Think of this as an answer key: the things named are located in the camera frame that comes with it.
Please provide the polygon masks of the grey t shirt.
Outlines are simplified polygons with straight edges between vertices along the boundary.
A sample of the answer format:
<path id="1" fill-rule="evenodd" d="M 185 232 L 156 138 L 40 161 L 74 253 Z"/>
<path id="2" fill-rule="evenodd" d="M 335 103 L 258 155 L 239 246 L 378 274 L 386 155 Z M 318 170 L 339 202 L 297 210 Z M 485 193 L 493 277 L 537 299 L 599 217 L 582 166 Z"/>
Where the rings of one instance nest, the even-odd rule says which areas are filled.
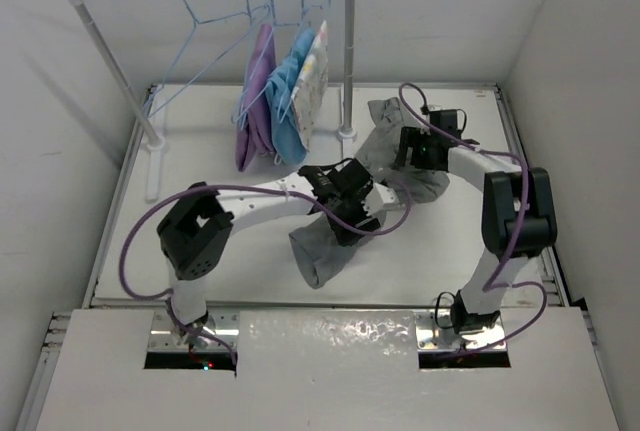
<path id="1" fill-rule="evenodd" d="M 449 186 L 450 180 L 441 171 L 419 170 L 412 166 L 394 169 L 401 130 L 417 124 L 414 117 L 397 97 L 372 100 L 368 103 L 374 129 L 355 154 L 355 158 L 373 178 L 394 189 L 401 203 L 411 196 L 415 206 L 437 200 Z M 350 246 L 340 246 L 330 221 L 320 216 L 311 224 L 289 234 L 296 264 L 307 284 L 318 289 L 340 273 L 356 252 L 367 245 L 370 237 L 358 238 Z"/>

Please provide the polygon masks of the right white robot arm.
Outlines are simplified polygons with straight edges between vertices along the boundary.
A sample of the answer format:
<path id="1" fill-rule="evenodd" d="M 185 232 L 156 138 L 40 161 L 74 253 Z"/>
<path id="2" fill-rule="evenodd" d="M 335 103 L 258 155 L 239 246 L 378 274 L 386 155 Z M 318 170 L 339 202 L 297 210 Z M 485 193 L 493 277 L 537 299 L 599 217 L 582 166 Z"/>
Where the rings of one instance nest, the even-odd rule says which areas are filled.
<path id="1" fill-rule="evenodd" d="M 510 153 L 464 140 L 452 110 L 430 117 L 426 128 L 401 129 L 395 166 L 446 172 L 482 192 L 484 251 L 450 308 L 455 333 L 478 332 L 496 323 L 508 289 L 526 285 L 516 281 L 520 271 L 556 242 L 550 176 Z"/>

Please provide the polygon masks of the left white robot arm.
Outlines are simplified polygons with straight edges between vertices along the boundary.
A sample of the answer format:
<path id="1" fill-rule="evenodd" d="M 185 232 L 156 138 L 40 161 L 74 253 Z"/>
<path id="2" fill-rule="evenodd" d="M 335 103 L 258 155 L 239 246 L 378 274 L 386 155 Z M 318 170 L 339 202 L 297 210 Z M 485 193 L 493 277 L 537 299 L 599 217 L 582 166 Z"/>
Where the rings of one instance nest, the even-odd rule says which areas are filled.
<path id="1" fill-rule="evenodd" d="M 255 190 L 229 185 L 212 190 L 196 183 L 157 227 L 175 272 L 172 311 L 187 326 L 205 321 L 204 277 L 218 265 L 229 238 L 245 229 L 328 210 L 322 227 L 307 227 L 305 237 L 293 241 L 299 268 L 311 269 L 319 258 L 334 257 L 380 230 L 383 214 L 397 202 L 395 191 L 355 159 L 340 169 L 303 166 Z"/>

